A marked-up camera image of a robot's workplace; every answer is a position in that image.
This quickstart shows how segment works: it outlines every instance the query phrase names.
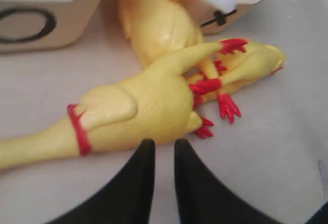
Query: rubber chicken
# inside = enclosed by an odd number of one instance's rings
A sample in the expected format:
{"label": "rubber chicken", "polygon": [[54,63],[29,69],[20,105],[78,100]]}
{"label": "rubber chicken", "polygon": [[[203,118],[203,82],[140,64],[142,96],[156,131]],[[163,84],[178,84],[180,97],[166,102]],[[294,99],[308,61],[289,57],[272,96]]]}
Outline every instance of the rubber chicken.
{"label": "rubber chicken", "polygon": [[[245,45],[246,53],[236,52],[226,55],[218,53],[215,55],[218,61],[214,62],[214,64],[217,66],[220,74],[219,85],[224,88],[220,91],[221,96],[218,101],[221,103],[220,107],[229,104],[225,109],[220,110],[221,118],[228,116],[230,123],[234,122],[233,113],[240,112],[238,107],[232,102],[230,94],[264,77],[275,74],[283,69],[286,59],[285,54],[273,45],[260,44],[246,38],[245,40],[248,42]],[[189,77],[187,81],[190,84],[196,84],[204,79],[206,77],[200,73]],[[199,95],[195,98],[195,106],[197,107],[216,98],[215,92],[203,96]]]}
{"label": "rubber chicken", "polygon": [[[136,148],[144,138],[162,145],[211,126],[193,111],[194,94],[181,75],[216,52],[247,42],[203,43],[161,56],[140,74],[96,87],[68,115],[38,134],[0,141],[0,169],[32,162]],[[204,85],[208,80],[197,82]]]}
{"label": "rubber chicken", "polygon": [[[118,14],[124,34],[144,68],[167,53],[204,42],[200,29],[178,0],[118,0]],[[207,79],[215,82],[219,78],[210,56],[197,65]],[[216,93],[220,97],[225,90]],[[224,110],[230,103],[221,99],[220,109]]]}

